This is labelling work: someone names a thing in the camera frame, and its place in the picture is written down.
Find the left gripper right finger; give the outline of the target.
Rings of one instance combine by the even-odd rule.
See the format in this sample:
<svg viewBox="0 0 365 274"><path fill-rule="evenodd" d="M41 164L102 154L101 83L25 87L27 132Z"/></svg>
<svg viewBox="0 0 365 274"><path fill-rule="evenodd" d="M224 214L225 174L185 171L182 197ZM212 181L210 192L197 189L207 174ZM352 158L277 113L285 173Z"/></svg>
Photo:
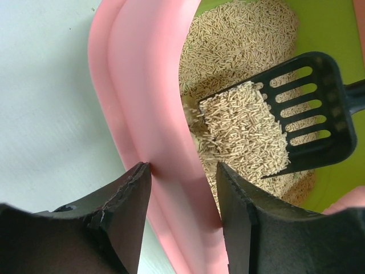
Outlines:
<svg viewBox="0 0 365 274"><path fill-rule="evenodd" d="M308 211L223 162L216 179L230 273L364 272L364 209Z"/></svg>

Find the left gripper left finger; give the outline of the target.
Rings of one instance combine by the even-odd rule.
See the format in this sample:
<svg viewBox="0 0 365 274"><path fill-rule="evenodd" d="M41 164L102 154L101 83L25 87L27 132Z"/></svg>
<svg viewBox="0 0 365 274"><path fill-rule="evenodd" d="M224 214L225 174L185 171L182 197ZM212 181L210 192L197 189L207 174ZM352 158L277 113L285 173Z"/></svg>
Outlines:
<svg viewBox="0 0 365 274"><path fill-rule="evenodd" d="M109 263L121 273L137 273L152 175L139 162L108 185L40 216L82 219L86 231Z"/></svg>

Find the black litter scoop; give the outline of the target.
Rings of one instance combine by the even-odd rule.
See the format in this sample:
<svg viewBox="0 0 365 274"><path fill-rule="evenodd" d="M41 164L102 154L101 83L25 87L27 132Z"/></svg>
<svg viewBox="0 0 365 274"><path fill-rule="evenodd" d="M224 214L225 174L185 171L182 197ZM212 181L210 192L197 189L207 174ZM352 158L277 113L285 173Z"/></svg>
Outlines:
<svg viewBox="0 0 365 274"><path fill-rule="evenodd" d="M364 110L364 81L345 85L334 58L311 51L300 54L248 79L262 83L271 113L281 125L324 116L324 121L288 133L287 140L326 130L328 137L287 145L289 166L280 175L312 170L346 160L357 137L351 116Z"/></svg>

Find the pink litter box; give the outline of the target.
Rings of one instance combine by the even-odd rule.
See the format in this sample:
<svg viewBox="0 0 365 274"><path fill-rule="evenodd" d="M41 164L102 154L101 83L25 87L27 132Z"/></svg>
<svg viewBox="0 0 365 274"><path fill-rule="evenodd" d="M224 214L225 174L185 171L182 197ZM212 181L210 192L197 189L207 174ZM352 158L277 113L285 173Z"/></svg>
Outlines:
<svg viewBox="0 0 365 274"><path fill-rule="evenodd" d="M92 82L125 168L152 166L147 216L177 273L230 273L220 209L180 101L178 67L199 1L103 1Z"/></svg>

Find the beige cat litter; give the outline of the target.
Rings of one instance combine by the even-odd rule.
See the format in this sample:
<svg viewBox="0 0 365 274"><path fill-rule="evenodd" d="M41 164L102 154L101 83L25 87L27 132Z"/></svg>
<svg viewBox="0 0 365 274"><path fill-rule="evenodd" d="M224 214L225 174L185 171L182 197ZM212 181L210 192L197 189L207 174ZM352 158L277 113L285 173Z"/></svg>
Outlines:
<svg viewBox="0 0 365 274"><path fill-rule="evenodd" d="M213 193L219 161L296 206L313 189L313 170L278 172L289 165L287 133L315 119L283 126L251 80L294 55L297 27L284 1L230 1L194 18L180 57L180 96Z"/></svg>

